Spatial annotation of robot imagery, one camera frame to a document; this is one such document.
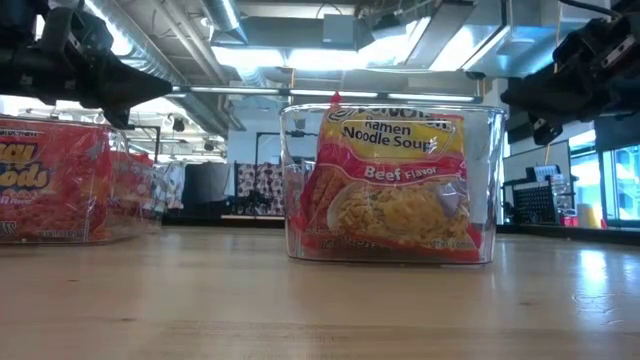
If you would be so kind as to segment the long ceiling light bar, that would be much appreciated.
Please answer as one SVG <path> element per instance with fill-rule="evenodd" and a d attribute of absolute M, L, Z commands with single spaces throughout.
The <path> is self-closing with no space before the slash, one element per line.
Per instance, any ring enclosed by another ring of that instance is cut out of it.
<path fill-rule="evenodd" d="M 223 86 L 173 86 L 172 94 L 186 93 L 210 93 L 223 95 L 260 95 L 260 96 L 308 96 L 308 97 L 330 97 L 338 93 L 342 97 L 381 99 L 381 100 L 402 100 L 402 101 L 422 101 L 422 102 L 445 102 L 445 103 L 481 103 L 480 96 L 469 95 L 446 95 L 427 93 L 390 93 L 371 91 L 351 91 L 351 90 L 317 90 L 304 88 L 250 88 L 250 87 L 223 87 Z"/>

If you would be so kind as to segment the black pegboard rack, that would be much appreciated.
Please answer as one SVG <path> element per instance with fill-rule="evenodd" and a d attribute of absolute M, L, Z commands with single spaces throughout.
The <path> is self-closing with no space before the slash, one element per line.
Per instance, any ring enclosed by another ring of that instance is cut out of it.
<path fill-rule="evenodd" d="M 512 188 L 512 220 L 517 225 L 554 225 L 558 215 L 550 185 Z"/>

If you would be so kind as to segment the clear plastic bin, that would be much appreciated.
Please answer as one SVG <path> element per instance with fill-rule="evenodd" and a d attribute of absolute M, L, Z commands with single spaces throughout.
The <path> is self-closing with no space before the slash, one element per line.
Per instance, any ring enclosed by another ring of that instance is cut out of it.
<path fill-rule="evenodd" d="M 399 262 L 434 264 L 485 264 L 493 258 L 496 235 L 496 210 L 499 202 L 500 159 L 502 155 L 505 112 L 486 106 L 405 105 L 405 104 L 349 104 L 355 106 L 390 106 L 415 108 L 442 114 L 457 114 L 464 118 L 464 150 L 467 169 L 467 190 L 471 201 L 471 224 L 480 231 L 481 259 L 476 263 L 446 262 L 411 256 L 330 257 L 306 250 L 300 244 L 290 216 L 299 208 L 299 197 L 316 162 L 317 139 L 323 115 L 330 103 L 296 105 L 280 114 L 281 164 L 284 180 L 285 230 L 289 256 L 302 260 L 331 262 Z"/>
<path fill-rule="evenodd" d="M 39 120 L 39 119 L 25 119 L 25 118 L 15 118 L 15 117 L 0 117 L 0 118 L 44 121 L 44 120 Z M 47 121 L 47 122 L 68 122 L 68 121 Z M 128 143 L 127 143 L 127 140 L 126 140 L 123 132 L 121 132 L 119 130 L 116 130 L 116 129 L 110 127 L 110 126 L 105 126 L 105 125 L 95 125 L 95 124 L 76 123 L 76 122 L 68 122 L 68 123 L 75 123 L 75 124 L 82 124 L 82 125 L 89 125 L 89 126 L 104 126 L 104 127 L 107 127 L 113 132 L 113 134 L 111 136 L 111 140 L 110 140 L 111 150 L 128 151 L 129 153 L 131 153 L 129 151 L 129 149 L 128 149 Z M 154 230 L 156 230 L 156 229 L 158 229 L 160 227 L 162 216 L 163 216 L 163 213 L 165 211 L 163 203 L 154 195 L 154 190 L 155 190 L 155 187 L 156 187 L 156 177 L 157 177 L 157 174 L 156 174 L 156 171 L 155 171 L 155 168 L 154 168 L 154 179 L 153 179 L 153 184 L 152 184 L 152 201 L 153 201 L 153 203 L 151 205 L 151 217 L 147 221 L 144 222 L 143 227 L 137 227 L 137 228 L 133 228 L 132 230 L 129 230 L 129 229 L 125 229 L 125 228 L 122 228 L 122 227 L 114 226 L 111 223 L 111 221 L 109 220 L 109 215 L 108 215 L 108 202 L 109 202 L 109 195 L 108 195 L 105 222 L 104 222 L 103 225 L 101 225 L 97 229 L 96 234 L 97 234 L 98 238 L 95 239 L 95 240 L 76 241 L 76 242 L 47 240 L 47 241 L 27 241 L 27 242 L 0 242 L 0 244 L 4 244 L 4 243 L 50 243 L 50 244 L 103 243 L 103 242 L 114 242 L 114 241 L 118 241 L 118 240 L 121 240 L 121 239 L 127 239 L 127 238 L 139 236 L 139 235 L 154 231 Z"/>

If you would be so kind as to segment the red yellow Maruchan ramen packet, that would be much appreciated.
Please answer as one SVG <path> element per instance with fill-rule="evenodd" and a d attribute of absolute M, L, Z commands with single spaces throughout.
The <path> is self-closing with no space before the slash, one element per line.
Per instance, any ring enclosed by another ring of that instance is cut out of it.
<path fill-rule="evenodd" d="M 304 249 L 330 257 L 480 261 L 463 116 L 346 105 L 334 95 L 316 150 L 289 218 Z"/>

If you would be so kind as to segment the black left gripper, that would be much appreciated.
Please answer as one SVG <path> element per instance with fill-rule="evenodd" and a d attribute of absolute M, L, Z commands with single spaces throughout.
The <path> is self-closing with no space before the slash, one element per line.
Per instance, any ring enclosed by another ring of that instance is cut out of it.
<path fill-rule="evenodd" d="M 173 85 L 122 63 L 112 45 L 103 19 L 81 7 L 0 7 L 0 94 L 91 102 L 97 92 L 105 119 L 129 129 L 129 108 Z"/>

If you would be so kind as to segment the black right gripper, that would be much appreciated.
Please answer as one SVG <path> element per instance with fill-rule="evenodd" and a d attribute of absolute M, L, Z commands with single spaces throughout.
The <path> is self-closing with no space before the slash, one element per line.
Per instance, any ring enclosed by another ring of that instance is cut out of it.
<path fill-rule="evenodd" d="M 536 118 L 536 145 L 549 145 L 561 125 L 591 120 L 603 113 L 640 111 L 640 14 L 590 20 L 569 33 L 553 52 L 554 76 L 533 74 L 510 79 L 500 99 Z"/>

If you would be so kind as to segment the white hanging garment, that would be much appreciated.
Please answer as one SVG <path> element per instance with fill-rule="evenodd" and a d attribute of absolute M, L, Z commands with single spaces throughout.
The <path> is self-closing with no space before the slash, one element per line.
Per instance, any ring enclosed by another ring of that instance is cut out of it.
<path fill-rule="evenodd" d="M 154 195 L 163 203 L 165 210 L 182 209 L 186 163 L 173 161 L 155 167 L 157 174 Z"/>

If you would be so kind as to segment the silver round duct pipe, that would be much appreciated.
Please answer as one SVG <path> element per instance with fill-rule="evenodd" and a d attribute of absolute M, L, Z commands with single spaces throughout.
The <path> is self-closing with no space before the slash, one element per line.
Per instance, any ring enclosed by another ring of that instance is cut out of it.
<path fill-rule="evenodd" d="M 212 44 L 248 44 L 235 0 L 200 0 L 200 3 L 209 22 Z"/>

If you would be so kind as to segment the silver spiral ventilation duct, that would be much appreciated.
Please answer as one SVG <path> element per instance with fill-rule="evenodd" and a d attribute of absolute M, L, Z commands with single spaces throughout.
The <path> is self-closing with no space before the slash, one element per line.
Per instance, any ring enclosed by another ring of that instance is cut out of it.
<path fill-rule="evenodd" d="M 86 0 L 86 7 L 105 20 L 114 36 L 119 35 L 131 46 L 128 52 L 120 55 L 123 62 L 174 85 L 189 84 L 183 74 L 116 0 Z M 195 93 L 169 98 L 171 103 L 183 108 L 189 118 L 206 132 L 226 136 L 229 130 L 245 131 L 246 127 L 224 109 L 223 100 L 222 95 L 213 95 L 212 100 L 204 100 L 202 95 Z"/>

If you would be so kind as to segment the dark grey hanging garment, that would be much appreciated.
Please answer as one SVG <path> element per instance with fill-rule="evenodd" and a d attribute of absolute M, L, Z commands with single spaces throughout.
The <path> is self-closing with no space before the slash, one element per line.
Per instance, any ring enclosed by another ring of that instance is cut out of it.
<path fill-rule="evenodd" d="M 183 204 L 194 206 L 225 200 L 230 171 L 231 166 L 225 163 L 188 164 L 185 168 Z"/>

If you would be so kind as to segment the orange Saucy Noods packet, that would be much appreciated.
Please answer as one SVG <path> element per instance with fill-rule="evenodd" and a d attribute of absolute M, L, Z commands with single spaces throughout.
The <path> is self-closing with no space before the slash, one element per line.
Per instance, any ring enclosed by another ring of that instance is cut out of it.
<path fill-rule="evenodd" d="M 129 230 L 143 227 L 151 217 L 153 161 L 146 153 L 116 150 L 110 151 L 110 160 L 109 220 Z"/>
<path fill-rule="evenodd" d="M 104 126 L 0 118 L 0 242 L 97 239 L 112 134 Z"/>

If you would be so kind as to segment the dark office desk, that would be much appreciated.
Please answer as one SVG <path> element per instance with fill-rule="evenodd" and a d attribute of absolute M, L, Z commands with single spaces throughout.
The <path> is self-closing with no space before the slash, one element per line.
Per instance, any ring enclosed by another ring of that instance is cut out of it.
<path fill-rule="evenodd" d="M 546 225 L 498 225 L 500 234 L 532 235 L 640 247 L 640 230 L 593 229 Z"/>

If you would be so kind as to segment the yellow container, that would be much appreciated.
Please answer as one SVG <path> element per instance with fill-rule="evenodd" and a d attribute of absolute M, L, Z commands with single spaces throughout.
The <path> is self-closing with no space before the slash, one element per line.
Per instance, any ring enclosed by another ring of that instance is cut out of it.
<path fill-rule="evenodd" d="M 577 205 L 578 222 L 581 228 L 600 228 L 600 219 L 596 214 L 594 207 L 587 203 L 579 203 Z"/>

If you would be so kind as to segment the black white patterned fabric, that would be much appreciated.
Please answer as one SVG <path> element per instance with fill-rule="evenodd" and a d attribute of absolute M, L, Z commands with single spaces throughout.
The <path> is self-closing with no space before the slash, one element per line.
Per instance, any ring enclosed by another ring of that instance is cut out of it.
<path fill-rule="evenodd" d="M 233 212 L 248 216 L 283 216 L 283 185 L 279 164 L 236 164 Z"/>

